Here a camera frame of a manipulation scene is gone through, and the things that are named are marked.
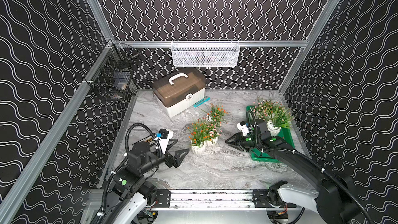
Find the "green grass potted plant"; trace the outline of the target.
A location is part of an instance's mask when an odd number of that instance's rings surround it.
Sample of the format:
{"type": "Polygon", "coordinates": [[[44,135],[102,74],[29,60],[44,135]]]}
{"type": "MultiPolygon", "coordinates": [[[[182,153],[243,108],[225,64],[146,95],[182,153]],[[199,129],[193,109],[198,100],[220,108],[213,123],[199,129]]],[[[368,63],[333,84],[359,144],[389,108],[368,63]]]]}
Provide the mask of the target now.
{"type": "Polygon", "coordinates": [[[285,129],[291,129],[293,117],[290,110],[287,107],[281,106],[277,110],[274,118],[267,121],[267,127],[271,133],[271,136],[277,136],[280,131],[285,129]]]}

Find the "green plastic storage tray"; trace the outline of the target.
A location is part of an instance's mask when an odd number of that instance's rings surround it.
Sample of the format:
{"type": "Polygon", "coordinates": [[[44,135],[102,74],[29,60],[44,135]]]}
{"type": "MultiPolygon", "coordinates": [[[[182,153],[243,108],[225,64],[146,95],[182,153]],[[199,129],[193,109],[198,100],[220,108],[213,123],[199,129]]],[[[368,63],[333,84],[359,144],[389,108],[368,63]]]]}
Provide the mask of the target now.
{"type": "Polygon", "coordinates": [[[250,127],[249,135],[258,134],[259,141],[256,148],[251,149],[250,154],[253,161],[257,162],[276,162],[280,163],[274,154],[278,148],[293,149],[292,135],[289,129],[283,128],[277,136],[271,136],[267,127],[267,119],[256,119],[254,113],[250,110],[253,106],[247,107],[246,123],[250,127]]]}

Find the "orange flower potted plant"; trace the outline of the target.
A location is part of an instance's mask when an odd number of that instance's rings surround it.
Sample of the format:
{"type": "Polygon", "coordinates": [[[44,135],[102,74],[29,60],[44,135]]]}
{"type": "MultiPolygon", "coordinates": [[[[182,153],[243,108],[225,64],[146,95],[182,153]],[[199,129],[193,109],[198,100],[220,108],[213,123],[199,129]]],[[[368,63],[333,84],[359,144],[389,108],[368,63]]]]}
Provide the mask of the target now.
{"type": "Polygon", "coordinates": [[[206,141],[208,138],[207,122],[204,119],[198,119],[193,123],[190,130],[190,149],[194,155],[202,155],[206,149],[206,141]]]}

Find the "red flower potted plant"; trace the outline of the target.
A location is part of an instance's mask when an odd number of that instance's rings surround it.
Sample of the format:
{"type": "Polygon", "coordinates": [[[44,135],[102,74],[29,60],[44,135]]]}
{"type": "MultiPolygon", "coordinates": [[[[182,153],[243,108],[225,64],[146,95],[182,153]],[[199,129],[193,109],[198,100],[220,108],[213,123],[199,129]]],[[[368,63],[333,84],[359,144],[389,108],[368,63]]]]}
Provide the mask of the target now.
{"type": "Polygon", "coordinates": [[[224,108],[223,105],[215,105],[213,103],[210,104],[210,110],[207,113],[205,119],[212,124],[222,124],[225,122],[225,116],[228,115],[229,112],[224,108]]]}

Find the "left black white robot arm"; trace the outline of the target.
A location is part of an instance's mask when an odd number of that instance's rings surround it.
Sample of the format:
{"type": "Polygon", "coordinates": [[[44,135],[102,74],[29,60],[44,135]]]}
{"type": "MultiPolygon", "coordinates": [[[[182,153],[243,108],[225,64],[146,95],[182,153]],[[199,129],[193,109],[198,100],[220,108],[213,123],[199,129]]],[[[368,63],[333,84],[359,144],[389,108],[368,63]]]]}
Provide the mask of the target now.
{"type": "Polygon", "coordinates": [[[156,172],[161,164],[178,168],[190,149],[169,150],[178,141],[173,131],[160,129],[152,132],[143,123],[132,124],[126,133],[125,154],[122,162],[110,173],[103,188],[101,206],[93,217],[93,224],[153,224],[158,217],[156,207],[169,207],[170,192],[159,190],[146,175],[156,172]],[[142,127],[151,141],[129,143],[130,133],[142,127]]]}

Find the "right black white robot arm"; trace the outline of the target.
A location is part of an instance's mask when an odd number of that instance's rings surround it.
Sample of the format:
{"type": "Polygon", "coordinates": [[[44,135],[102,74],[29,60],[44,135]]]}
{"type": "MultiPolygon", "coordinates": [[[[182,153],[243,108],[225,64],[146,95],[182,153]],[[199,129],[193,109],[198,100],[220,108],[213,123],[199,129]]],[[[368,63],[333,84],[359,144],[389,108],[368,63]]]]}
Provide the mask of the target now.
{"type": "Polygon", "coordinates": [[[254,191],[252,201],[257,207],[266,204],[287,208],[295,204],[302,208],[301,214],[311,210],[327,224],[347,224],[360,214],[370,224],[374,222],[356,194],[351,177],[326,170],[282,137],[272,136],[266,122],[255,119],[251,110],[237,127],[239,132],[225,141],[228,146],[254,155],[268,154],[292,168],[314,188],[301,189],[281,180],[264,190],[262,196],[259,190],[254,191]]]}

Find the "pink flower potted plant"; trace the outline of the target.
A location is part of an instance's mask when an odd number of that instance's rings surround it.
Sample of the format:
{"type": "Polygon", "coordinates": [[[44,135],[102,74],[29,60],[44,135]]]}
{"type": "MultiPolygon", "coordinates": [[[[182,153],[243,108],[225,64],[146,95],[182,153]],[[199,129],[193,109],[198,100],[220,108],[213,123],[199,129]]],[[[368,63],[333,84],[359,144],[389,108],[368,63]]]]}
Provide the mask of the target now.
{"type": "Polygon", "coordinates": [[[269,116],[269,101],[258,99],[256,105],[251,107],[250,110],[254,113],[256,119],[266,120],[269,116]]]}

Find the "pink red flower plant pot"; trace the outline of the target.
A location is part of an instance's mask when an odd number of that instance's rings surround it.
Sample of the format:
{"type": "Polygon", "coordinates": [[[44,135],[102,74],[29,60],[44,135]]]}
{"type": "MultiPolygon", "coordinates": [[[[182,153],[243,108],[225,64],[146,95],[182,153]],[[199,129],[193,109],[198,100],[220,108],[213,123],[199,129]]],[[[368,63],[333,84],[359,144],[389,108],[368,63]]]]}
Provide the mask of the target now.
{"type": "Polygon", "coordinates": [[[206,131],[206,146],[208,147],[214,147],[216,146],[218,139],[220,135],[222,134],[222,122],[220,121],[214,121],[211,122],[207,128],[205,129],[206,131]]]}

